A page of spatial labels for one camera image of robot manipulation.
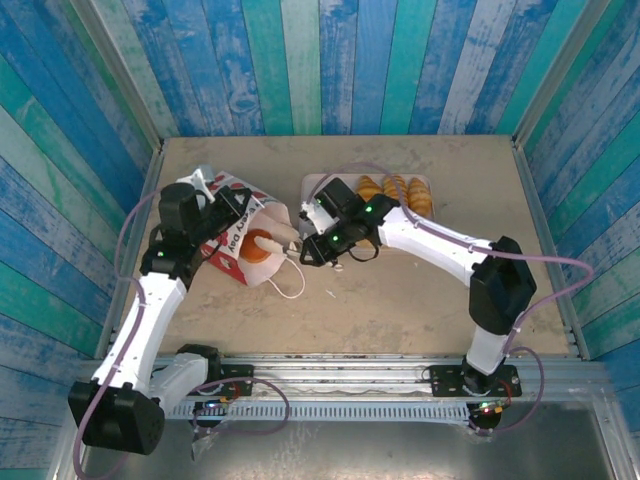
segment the metal edge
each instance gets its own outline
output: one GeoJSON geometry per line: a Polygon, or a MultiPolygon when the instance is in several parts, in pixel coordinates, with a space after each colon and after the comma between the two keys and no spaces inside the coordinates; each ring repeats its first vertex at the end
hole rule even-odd
{"type": "Polygon", "coordinates": [[[593,398],[592,403],[615,478],[617,480],[639,479],[640,458],[620,403],[610,396],[593,398]]]}
{"type": "MultiPolygon", "coordinates": [[[[147,172],[147,178],[142,188],[141,197],[147,195],[156,188],[158,178],[160,177],[160,171],[162,169],[163,161],[164,150],[163,145],[161,145],[160,149],[156,149],[153,153],[153,156],[151,157],[149,171],[147,172]]],[[[129,243],[127,244],[124,260],[122,262],[123,273],[131,274],[133,272],[150,210],[151,203],[143,207],[140,213],[137,215],[136,219],[133,221],[131,234],[129,236],[129,243]]],[[[103,357],[107,351],[107,348],[109,347],[109,341],[113,332],[113,328],[115,325],[117,325],[122,316],[122,311],[124,310],[124,304],[127,300],[128,291],[128,284],[118,282],[118,285],[116,285],[116,289],[113,294],[111,305],[109,307],[109,312],[107,313],[107,319],[105,320],[102,335],[100,336],[100,341],[98,343],[98,346],[96,347],[96,358],[103,357]]],[[[87,376],[90,376],[95,371],[95,368],[97,368],[97,365],[99,365],[100,363],[101,360],[88,360],[82,362],[79,370],[81,372],[88,372],[87,366],[91,366],[92,370],[87,373],[87,376]]],[[[77,431],[78,429],[76,427],[75,420],[71,415],[71,411],[67,410],[64,422],[60,427],[60,434],[56,443],[56,449],[54,451],[54,455],[47,472],[46,478],[48,480],[74,480],[76,478],[73,469],[73,442],[75,440],[77,431]]],[[[83,445],[83,457],[85,451],[86,448],[83,445]]]]}
{"type": "Polygon", "coordinates": [[[107,64],[107,67],[118,84],[127,104],[131,107],[131,111],[136,117],[147,141],[152,148],[159,148],[161,143],[160,135],[158,134],[153,119],[149,114],[149,110],[138,92],[138,88],[133,81],[133,77],[129,73],[129,69],[127,68],[124,59],[111,40],[100,14],[95,9],[93,0],[70,1],[76,13],[80,17],[80,20],[87,29],[89,36],[95,43],[100,55],[107,64]]]}
{"type": "MultiPolygon", "coordinates": [[[[60,427],[60,435],[56,443],[56,449],[53,453],[49,470],[47,471],[47,480],[75,480],[76,474],[73,470],[73,442],[76,432],[75,420],[71,415],[71,410],[67,409],[64,421],[60,427]]],[[[82,444],[81,455],[84,456],[86,446],[82,444]]]]}
{"type": "Polygon", "coordinates": [[[551,68],[542,80],[533,100],[527,107],[514,132],[514,139],[518,145],[525,145],[536,124],[543,115],[547,105],[556,93],[571,68],[573,61],[580,53],[584,43],[589,38],[593,28],[602,16],[611,0],[590,0],[578,17],[571,33],[560,49],[551,68]]]}
{"type": "MultiPolygon", "coordinates": [[[[544,210],[542,209],[538,192],[533,183],[533,177],[531,176],[531,171],[529,170],[529,164],[525,153],[522,147],[518,147],[515,142],[512,142],[511,148],[513,151],[513,158],[518,169],[518,174],[520,175],[520,181],[522,182],[522,189],[524,190],[524,195],[527,199],[527,203],[529,204],[533,225],[538,234],[540,249],[544,255],[556,256],[556,247],[553,243],[553,238],[551,237],[551,231],[549,230],[547,219],[544,216],[544,210]]],[[[565,288],[566,284],[560,265],[556,263],[547,263],[546,267],[553,290],[557,292],[565,288]]],[[[573,307],[571,298],[564,295],[558,298],[556,303],[558,305],[562,321],[566,326],[571,328],[570,332],[566,332],[570,345],[576,345],[578,350],[577,354],[579,354],[584,360],[590,360],[591,356],[589,355],[589,349],[584,339],[584,335],[582,334],[582,328],[580,327],[578,315],[573,307]]]]}
{"type": "MultiPolygon", "coordinates": [[[[161,146],[160,149],[156,149],[154,151],[153,156],[151,157],[151,162],[149,164],[147,178],[144,182],[144,186],[142,187],[140,198],[153,192],[156,189],[158,179],[160,178],[160,171],[162,170],[162,164],[164,162],[164,155],[165,151],[163,149],[163,146],[161,146]]],[[[133,273],[136,259],[138,258],[138,251],[140,250],[140,245],[142,244],[142,237],[144,236],[144,230],[147,224],[147,219],[149,217],[149,212],[151,211],[151,204],[152,202],[149,202],[145,206],[143,206],[140,209],[138,215],[136,215],[135,220],[133,221],[133,226],[131,227],[131,233],[129,235],[129,242],[127,243],[124,259],[122,261],[121,272],[124,275],[131,275],[133,273]]],[[[102,358],[106,354],[111,340],[111,335],[113,334],[113,330],[117,327],[120,322],[120,318],[122,317],[122,312],[127,301],[128,292],[128,283],[117,283],[115,291],[113,292],[111,305],[109,306],[109,312],[107,313],[107,318],[104,322],[102,334],[100,335],[100,340],[96,347],[96,352],[94,355],[95,358],[102,358]]]]}

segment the white tray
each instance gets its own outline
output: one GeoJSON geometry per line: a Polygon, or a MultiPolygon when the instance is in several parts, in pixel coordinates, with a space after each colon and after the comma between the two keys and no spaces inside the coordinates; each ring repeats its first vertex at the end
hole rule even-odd
{"type": "MultiPolygon", "coordinates": [[[[340,179],[342,179],[342,181],[344,183],[347,184],[348,187],[350,187],[354,192],[356,191],[356,188],[358,187],[358,182],[360,181],[360,178],[363,175],[367,175],[368,177],[371,178],[371,180],[373,180],[374,182],[376,182],[378,185],[382,186],[382,179],[384,178],[384,174],[382,173],[368,173],[368,172],[364,172],[364,173],[339,173],[336,175],[333,175],[331,177],[329,177],[327,179],[327,182],[330,181],[331,179],[338,177],[340,179]]],[[[427,185],[427,187],[429,187],[429,191],[431,192],[431,197],[433,198],[433,189],[431,188],[431,183],[429,182],[429,179],[427,177],[425,177],[424,175],[417,175],[415,173],[400,173],[400,174],[396,174],[394,173],[394,175],[400,175],[404,181],[406,182],[407,186],[409,185],[409,182],[411,181],[412,178],[417,178],[420,181],[424,182],[425,185],[427,185]]],[[[301,195],[301,202],[306,202],[307,201],[307,197],[309,196],[309,193],[311,193],[311,189],[313,189],[313,187],[316,186],[316,184],[322,180],[322,177],[324,177],[325,174],[324,173],[311,173],[307,176],[305,176],[302,179],[302,195],[301,195]]],[[[434,220],[435,221],[435,207],[433,205],[431,205],[431,214],[428,215],[426,218],[428,218],[429,220],[434,220]]],[[[298,231],[300,232],[300,236],[302,238],[305,237],[305,235],[310,235],[313,233],[313,226],[310,225],[308,222],[305,221],[300,221],[298,223],[298,231]]],[[[372,251],[372,247],[365,247],[362,245],[358,245],[356,247],[353,248],[353,252],[357,253],[358,251],[360,252],[366,252],[366,251],[372,251]]],[[[395,253],[403,253],[401,250],[396,250],[393,248],[382,248],[380,250],[380,252],[395,252],[395,253]]]]}

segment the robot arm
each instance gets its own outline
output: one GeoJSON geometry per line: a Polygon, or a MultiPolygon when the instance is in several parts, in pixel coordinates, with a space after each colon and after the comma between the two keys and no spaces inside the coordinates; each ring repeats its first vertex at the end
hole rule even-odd
{"type": "MultiPolygon", "coordinates": [[[[251,198],[251,190],[229,187],[222,187],[213,196],[207,188],[213,179],[210,167],[200,167],[160,194],[160,225],[151,232],[140,268],[140,283],[146,296],[143,317],[87,425],[83,437],[87,445],[151,453],[160,440],[164,412],[173,409],[195,387],[220,374],[217,352],[205,351],[206,347],[182,349],[172,365],[152,374],[171,317],[203,262],[200,246],[241,220],[251,198]]],[[[118,338],[91,382],[73,385],[69,405],[76,424],[104,384],[115,359],[123,353],[138,307],[136,296],[118,338]]]]}
{"type": "MultiPolygon", "coordinates": [[[[477,325],[465,358],[470,381],[474,376],[490,377],[502,364],[511,328],[536,291],[526,262],[484,255],[416,228],[396,200],[376,195],[365,203],[338,178],[318,192],[314,203],[303,204],[301,217],[313,223],[317,231],[304,240],[303,264],[336,262],[357,241],[367,239],[376,249],[372,259],[378,248],[386,245],[416,255],[460,280],[470,289],[469,313],[477,325]]],[[[465,243],[522,253],[518,244],[507,237],[490,242],[462,235],[418,215],[415,220],[465,243]]]]}

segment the blue painted wood wall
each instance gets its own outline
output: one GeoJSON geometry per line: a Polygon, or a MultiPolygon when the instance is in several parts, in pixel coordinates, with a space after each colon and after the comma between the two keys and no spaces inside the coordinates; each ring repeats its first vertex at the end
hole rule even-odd
{"type": "Polygon", "coordinates": [[[161,137],[511,134],[587,0],[93,0],[161,137]]]}
{"type": "Polygon", "coordinates": [[[0,2],[0,478],[43,479],[152,155],[68,0],[0,2]]]}
{"type": "MultiPolygon", "coordinates": [[[[594,266],[573,296],[592,358],[640,435],[640,2],[612,0],[525,145],[560,255],[594,266]]],[[[568,282],[581,272],[564,269],[568,282]]]]}

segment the cable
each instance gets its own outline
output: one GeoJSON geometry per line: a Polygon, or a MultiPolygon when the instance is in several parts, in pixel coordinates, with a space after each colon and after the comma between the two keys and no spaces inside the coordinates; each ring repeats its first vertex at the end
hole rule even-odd
{"type": "Polygon", "coordinates": [[[536,363],[538,364],[538,370],[540,371],[540,389],[538,390],[538,395],[536,396],[536,399],[533,402],[533,406],[526,413],[526,415],[522,417],[520,420],[502,428],[492,428],[487,430],[487,429],[478,427],[475,423],[473,423],[471,419],[469,419],[469,426],[472,429],[474,429],[476,433],[481,435],[490,435],[491,433],[504,433],[510,430],[514,430],[519,426],[521,426],[523,423],[525,423],[527,420],[529,420],[533,416],[533,414],[536,412],[540,404],[542,403],[542,396],[544,395],[544,383],[545,383],[544,366],[542,365],[542,359],[540,358],[540,355],[538,355],[536,352],[533,351],[533,349],[525,346],[512,348],[509,351],[509,355],[511,355],[514,352],[519,352],[522,350],[524,350],[525,352],[528,352],[535,359],[536,363]]]}
{"type": "Polygon", "coordinates": [[[353,258],[356,262],[360,262],[360,263],[367,263],[371,260],[375,260],[376,258],[378,258],[378,255],[380,255],[380,247],[378,247],[377,245],[373,245],[373,248],[375,249],[373,256],[369,257],[369,258],[360,258],[360,257],[356,257],[355,254],[353,253],[352,249],[350,248],[349,250],[347,250],[347,253],[349,254],[349,256],[351,258],[353,258]]]}
{"type": "Polygon", "coordinates": [[[287,300],[295,300],[296,298],[298,298],[300,295],[302,295],[304,293],[304,289],[307,287],[307,280],[304,278],[304,273],[302,273],[302,270],[300,269],[300,267],[298,267],[298,265],[296,265],[296,262],[294,262],[293,260],[291,260],[288,257],[285,257],[285,260],[287,262],[291,263],[291,265],[293,265],[294,268],[300,274],[300,278],[302,279],[302,288],[300,289],[300,291],[298,293],[296,293],[295,295],[287,295],[282,290],[280,290],[280,287],[278,287],[278,285],[276,285],[276,282],[274,282],[270,278],[267,278],[267,282],[269,282],[273,286],[273,288],[276,289],[276,292],[278,292],[281,296],[283,296],[287,300]]]}
{"type": "Polygon", "coordinates": [[[364,167],[368,167],[368,168],[373,168],[376,171],[379,171],[383,174],[385,174],[386,176],[388,176],[391,181],[393,182],[393,185],[396,189],[396,192],[398,193],[398,197],[400,198],[400,205],[402,207],[402,211],[404,212],[404,214],[406,215],[407,219],[409,221],[411,221],[413,223],[413,225],[416,228],[419,228],[421,230],[424,230],[427,233],[430,233],[442,240],[446,240],[449,241],[455,245],[458,245],[459,247],[465,248],[467,250],[469,250],[470,252],[478,252],[478,253],[482,253],[484,255],[488,255],[488,256],[492,256],[492,257],[499,257],[499,258],[505,258],[508,260],[525,260],[525,261],[531,261],[531,262],[544,262],[544,263],[560,263],[560,264],[566,264],[566,265],[573,265],[576,267],[579,267],[583,270],[585,270],[587,272],[587,274],[584,276],[584,278],[582,278],[582,280],[569,285],[566,288],[563,288],[562,290],[560,290],[559,292],[553,293],[551,295],[548,295],[546,297],[544,297],[541,300],[538,300],[536,303],[534,303],[533,305],[531,305],[529,308],[527,308],[524,312],[522,312],[518,318],[516,319],[516,321],[513,324],[512,330],[509,333],[509,336],[507,337],[507,341],[505,342],[504,348],[502,350],[502,352],[506,355],[507,352],[509,352],[509,349],[511,348],[511,344],[513,343],[513,339],[515,338],[515,336],[518,334],[518,332],[521,329],[522,324],[524,323],[524,321],[531,316],[531,314],[533,314],[536,310],[538,310],[539,308],[553,302],[554,300],[556,300],[559,297],[562,297],[563,295],[567,295],[568,293],[574,291],[574,290],[578,290],[579,288],[582,288],[583,286],[587,285],[591,279],[594,277],[594,270],[593,267],[591,267],[591,265],[581,261],[581,260],[576,260],[573,258],[567,258],[567,257],[552,257],[552,256],[548,256],[548,255],[524,255],[524,254],[518,254],[518,253],[508,253],[508,252],[500,252],[500,251],[496,251],[496,250],[491,250],[489,248],[483,248],[483,247],[479,247],[477,245],[474,245],[471,242],[466,242],[464,240],[460,240],[458,238],[455,237],[451,237],[449,235],[447,235],[446,233],[440,232],[439,230],[436,230],[434,228],[432,228],[430,225],[423,223],[419,220],[419,217],[416,218],[415,214],[409,210],[409,207],[407,206],[403,195],[401,195],[401,189],[400,189],[400,185],[398,184],[398,182],[396,181],[396,179],[393,177],[393,174],[391,172],[389,172],[386,168],[380,167],[379,165],[376,165],[375,163],[372,162],[352,162],[352,163],[347,163],[345,165],[342,165],[341,167],[333,170],[332,172],[329,172],[327,174],[325,174],[320,181],[311,189],[311,192],[309,193],[309,197],[307,198],[307,202],[311,203],[313,202],[313,196],[315,195],[315,193],[318,191],[318,188],[320,187],[320,185],[322,185],[329,177],[340,173],[342,171],[344,171],[347,168],[350,167],[355,167],[355,166],[364,166],[364,167]]]}
{"type": "MultiPolygon", "coordinates": [[[[284,417],[278,423],[278,425],[267,430],[240,430],[236,428],[220,428],[219,430],[217,430],[222,425],[222,423],[220,423],[216,425],[213,429],[211,429],[211,433],[214,433],[217,431],[218,433],[232,433],[236,435],[265,436],[265,435],[271,435],[272,433],[279,432],[287,425],[287,423],[289,422],[289,417],[291,416],[291,404],[289,403],[289,399],[287,398],[287,396],[284,394],[282,390],[280,390],[276,385],[274,385],[273,383],[267,380],[262,380],[261,378],[255,378],[255,377],[224,378],[222,380],[216,380],[215,382],[208,382],[208,383],[205,383],[204,385],[200,385],[198,388],[194,389],[191,393],[200,393],[200,390],[202,390],[203,388],[211,388],[211,387],[216,387],[218,385],[224,385],[225,383],[235,383],[235,382],[262,383],[263,385],[266,385],[267,387],[269,387],[271,390],[273,390],[278,395],[280,395],[280,398],[282,398],[282,401],[284,402],[284,407],[285,407],[284,417]]],[[[196,431],[200,429],[200,426],[198,425],[198,416],[205,410],[207,409],[203,408],[202,410],[198,410],[197,412],[195,412],[193,416],[193,420],[191,421],[191,423],[193,424],[193,427],[196,429],[196,431]]]]}
{"type": "Polygon", "coordinates": [[[140,209],[148,201],[150,201],[157,193],[159,193],[160,190],[162,190],[162,188],[158,188],[140,199],[138,204],[135,207],[133,207],[133,210],[131,210],[131,212],[129,212],[129,215],[127,215],[127,218],[125,219],[124,224],[120,229],[120,235],[118,236],[118,243],[116,244],[115,258],[113,260],[113,269],[115,271],[116,277],[118,278],[118,281],[126,280],[128,282],[131,282],[135,287],[136,293],[138,295],[138,311],[136,312],[136,319],[133,323],[133,327],[131,328],[129,335],[126,338],[122,346],[122,349],[120,350],[120,353],[118,353],[115,360],[113,361],[113,364],[109,369],[109,373],[107,374],[106,378],[102,382],[102,385],[100,385],[100,388],[98,389],[95,396],[89,403],[89,406],[87,407],[87,410],[85,411],[84,415],[82,416],[82,420],[80,420],[80,424],[78,425],[78,432],[76,433],[76,438],[73,442],[73,468],[78,478],[80,478],[80,480],[106,480],[109,477],[113,476],[116,472],[118,472],[122,468],[122,466],[124,465],[124,462],[128,457],[128,454],[123,454],[122,457],[120,457],[120,460],[118,460],[118,463],[116,463],[116,465],[109,472],[103,475],[100,475],[98,477],[90,477],[82,470],[82,455],[81,455],[82,437],[84,437],[84,434],[87,429],[87,425],[89,424],[89,420],[91,419],[91,416],[95,412],[98,404],[100,403],[100,400],[102,400],[102,397],[107,391],[107,388],[109,388],[109,385],[113,380],[113,377],[116,375],[118,371],[118,367],[120,366],[122,359],[127,353],[127,350],[129,349],[129,347],[131,346],[131,343],[133,342],[133,339],[136,333],[138,333],[140,324],[142,323],[142,317],[144,316],[144,309],[145,309],[145,303],[146,303],[144,289],[142,288],[142,284],[138,279],[134,277],[123,276],[120,274],[120,266],[118,265],[118,260],[120,259],[120,249],[122,247],[124,236],[127,231],[127,228],[129,227],[129,224],[131,223],[133,218],[136,216],[136,214],[140,211],[140,209]]]}

